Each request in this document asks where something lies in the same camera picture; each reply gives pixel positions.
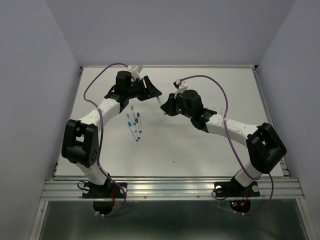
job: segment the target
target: marker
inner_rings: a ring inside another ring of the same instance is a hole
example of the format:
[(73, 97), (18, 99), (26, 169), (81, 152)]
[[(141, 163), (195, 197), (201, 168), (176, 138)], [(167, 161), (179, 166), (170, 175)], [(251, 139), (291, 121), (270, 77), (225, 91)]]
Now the marker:
[(127, 113), (127, 114), (126, 114), (126, 117), (128, 118), (129, 123), (131, 123), (131, 125), (132, 125), (132, 126), (134, 126), (134, 123), (132, 122), (132, 120), (131, 120), (131, 117), (130, 117), (130, 114), (129, 114), (129, 113)]
[(132, 115), (132, 116), (131, 116), (132, 119), (135, 120), (135, 119), (136, 119), (136, 116), (135, 116), (134, 106), (131, 106), (131, 115)]
[(158, 100), (158, 103), (159, 103), (159, 105), (160, 105), (160, 107), (161, 107), (161, 106), (162, 106), (162, 102), (161, 102), (161, 100), (160, 100), (160, 97), (157, 96), (156, 99)]
[(138, 128), (139, 128), (139, 133), (142, 133), (142, 128), (141, 128), (141, 121), (140, 121), (140, 113), (137, 112), (136, 116), (138, 117)]
[(131, 132), (132, 132), (132, 135), (133, 135), (133, 137), (134, 137), (134, 140), (135, 140), (136, 142), (138, 142), (139, 140), (138, 140), (137, 136), (135, 135), (135, 128), (132, 126), (131, 122), (129, 122), (129, 121), (128, 121), (128, 126), (129, 126), (129, 128), (130, 128), (130, 130), (131, 130)]
[(136, 133), (137, 133), (138, 139), (140, 139), (140, 131), (139, 131), (139, 121), (138, 121), (138, 118), (135, 119), (135, 127), (136, 127)]

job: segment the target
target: purple cable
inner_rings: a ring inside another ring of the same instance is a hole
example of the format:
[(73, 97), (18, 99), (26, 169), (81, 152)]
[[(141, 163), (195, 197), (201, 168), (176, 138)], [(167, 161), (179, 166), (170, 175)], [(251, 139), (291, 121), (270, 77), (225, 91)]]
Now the purple cable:
[[(116, 63), (113, 63), (113, 64), (110, 64), (108, 66), (106, 66), (93, 80), (92, 82), (88, 85), (88, 87), (85, 89), (84, 93), (83, 93), (83, 99), (88, 102), (88, 103), (91, 103), (92, 105), (94, 105), (96, 107), (96, 109), (98, 110), (99, 112), (99, 116), (100, 116), (100, 130), (101, 130), (101, 135), (100, 135), (100, 145), (99, 145), (99, 149), (100, 149), (100, 152), (101, 152), (101, 149), (102, 149), (102, 142), (103, 142), (103, 138), (104, 138), (104, 119), (103, 119), (103, 116), (102, 116), (102, 112), (99, 108), (99, 106), (92, 100), (90, 99), (87, 99), (86, 97), (86, 94), (87, 94), (87, 91), (89, 90), (89, 88), (92, 86), (92, 84), (101, 76), (101, 74), (103, 74), (108, 68), (112, 67), (112, 66), (115, 66), (115, 65), (122, 65), (122, 66), (125, 66), (126, 68), (128, 67), (128, 65), (124, 64), (124, 63), (121, 63), (121, 62), (116, 62)], [(115, 211), (115, 212), (111, 212), (109, 214), (106, 214), (106, 215), (103, 215), (104, 218), (107, 218), (107, 217), (112, 217), (114, 215), (116, 215), (117, 213), (119, 213), (122, 208), (125, 206), (125, 203), (126, 203), (126, 200), (127, 200), (127, 191), (124, 191), (124, 189), (116, 182), (114, 181), (111, 176), (104, 170), (104, 168), (100, 165), (100, 157), (98, 158), (97, 160), (97, 164), (98, 164), (98, 168), (100, 169), (100, 171), (103, 173), (103, 175), (106, 176), (106, 178), (112, 182), (114, 185), (116, 185), (120, 190), (123, 191), (123, 196), (124, 196), (124, 200), (123, 200), (123, 203), (122, 205), (120, 206), (120, 208)]]
[[(194, 76), (188, 76), (188, 77), (185, 77), (185, 78), (182, 78), (180, 79), (180, 83), (182, 81), (185, 81), (185, 80), (188, 80), (188, 79), (193, 79), (193, 78), (206, 78), (206, 79), (209, 79), (211, 81), (213, 81), (222, 91), (223, 93), (223, 96), (224, 96), (224, 99), (225, 99), (225, 111), (224, 111), (224, 114), (223, 114), (223, 124), (224, 124), (224, 129), (225, 129), (225, 133), (226, 133), (226, 138), (228, 139), (228, 142), (230, 144), (230, 147), (234, 153), (234, 156), (235, 158), (237, 159), (239, 165), (241, 166), (242, 170), (244, 171), (244, 173), (251, 179), (251, 180), (259, 180), (260, 178), (257, 177), (257, 178), (254, 178), (252, 177), (248, 172), (247, 170), (245, 169), (245, 166), (242, 164), (241, 160), (240, 160), (240, 157), (234, 147), (234, 144), (232, 143), (232, 140), (231, 140), (231, 137), (230, 137), (230, 133), (229, 133), (229, 130), (228, 130), (228, 126), (227, 126), (227, 113), (228, 113), (228, 107), (229, 107), (229, 104), (228, 104), (228, 98), (227, 98), (227, 94), (225, 92), (225, 90), (223, 89), (223, 87), (216, 81), (214, 80), (212, 77), (209, 77), (207, 75), (194, 75)], [(272, 197), (273, 197), (273, 194), (274, 194), (274, 181), (272, 179), (272, 176), (271, 174), (269, 173), (269, 177), (270, 177), (270, 180), (271, 180), (271, 195), (270, 195), (270, 198), (268, 200), (268, 202), (265, 204), (264, 207), (262, 207), (261, 209), (257, 210), (257, 211), (254, 211), (254, 212), (251, 212), (251, 213), (245, 213), (245, 215), (253, 215), (253, 214), (256, 214), (256, 213), (259, 213), (261, 212), (263, 209), (266, 208), (266, 206), (269, 205)]]

